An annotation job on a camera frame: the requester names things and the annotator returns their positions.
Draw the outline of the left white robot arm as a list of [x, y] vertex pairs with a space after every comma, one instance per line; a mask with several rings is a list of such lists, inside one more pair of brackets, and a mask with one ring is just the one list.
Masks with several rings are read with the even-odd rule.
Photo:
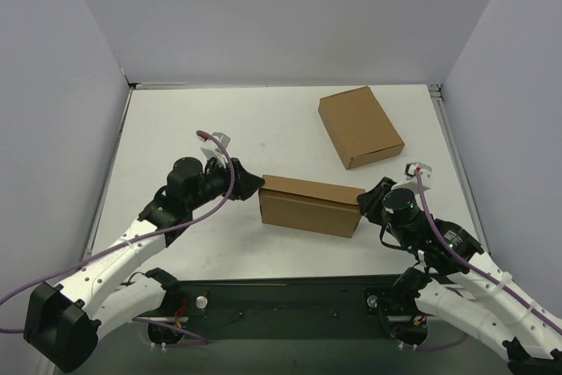
[[31, 293], [24, 338], [58, 369], [80, 367], [97, 347], [104, 323], [96, 316], [125, 279], [171, 245], [193, 222], [195, 210], [216, 198], [246, 200], [264, 184], [238, 159], [222, 165], [194, 157], [177, 160], [166, 184], [109, 248], [95, 254], [72, 275]]

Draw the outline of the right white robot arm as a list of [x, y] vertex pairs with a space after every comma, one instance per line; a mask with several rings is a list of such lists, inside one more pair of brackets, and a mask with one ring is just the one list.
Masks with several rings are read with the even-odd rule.
[[393, 295], [479, 340], [513, 374], [559, 374], [561, 320], [462, 227], [434, 218], [427, 188], [415, 171], [402, 184], [383, 178], [357, 198], [360, 214], [396, 240], [394, 249], [422, 266], [407, 269], [394, 283]]

